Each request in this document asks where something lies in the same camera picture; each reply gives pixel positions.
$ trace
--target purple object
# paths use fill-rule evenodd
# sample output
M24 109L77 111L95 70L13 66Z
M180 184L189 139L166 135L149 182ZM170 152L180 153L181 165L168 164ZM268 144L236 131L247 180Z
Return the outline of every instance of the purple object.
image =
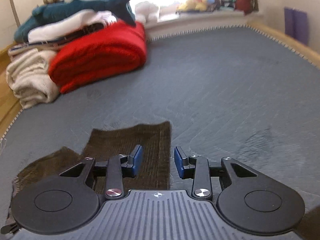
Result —
M309 23L305 12L284 8L285 34L308 45Z

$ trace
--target dark brown cloth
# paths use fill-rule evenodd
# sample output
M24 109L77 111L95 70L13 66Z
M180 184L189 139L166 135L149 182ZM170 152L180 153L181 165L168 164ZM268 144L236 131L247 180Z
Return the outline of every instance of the dark brown cloth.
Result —
M156 125L139 124L112 131L93 129L82 155L62 147L24 168L13 181L12 197L24 187L76 165L84 157L90 156L96 161L106 161L118 154L129 154L137 144L143 148L142 164L135 179L123 180L125 190L168 189L171 126L169 122L163 122ZM98 178L95 188L97 193L103 192L104 182L104 177ZM10 211L8 223L12 223Z

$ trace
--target teal shark plush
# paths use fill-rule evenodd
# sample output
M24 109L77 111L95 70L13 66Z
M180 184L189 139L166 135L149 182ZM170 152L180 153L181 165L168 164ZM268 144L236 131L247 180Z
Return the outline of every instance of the teal shark plush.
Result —
M14 34L17 43L28 42L28 33L36 27L62 21L65 18L84 9L94 11L111 11L117 18L129 25L135 26L132 15L128 11L130 0L72 0L69 3L60 2L42 5L33 9L32 16L19 26Z

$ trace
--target shark plush tail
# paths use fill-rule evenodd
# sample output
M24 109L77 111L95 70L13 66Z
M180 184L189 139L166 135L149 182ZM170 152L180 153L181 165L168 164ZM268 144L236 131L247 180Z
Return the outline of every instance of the shark plush tail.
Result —
M117 18L120 18L127 24L135 26L136 24L127 8L129 1L130 0L109 0L106 4L106 10L111 11Z

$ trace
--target rolled beige blanket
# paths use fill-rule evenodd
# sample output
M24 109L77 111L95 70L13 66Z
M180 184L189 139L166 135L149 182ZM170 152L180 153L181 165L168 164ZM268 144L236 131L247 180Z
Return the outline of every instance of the rolled beige blanket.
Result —
M59 88L48 75L49 63L56 55L52 50L32 49L7 66L7 83L23 109L50 103L59 95Z

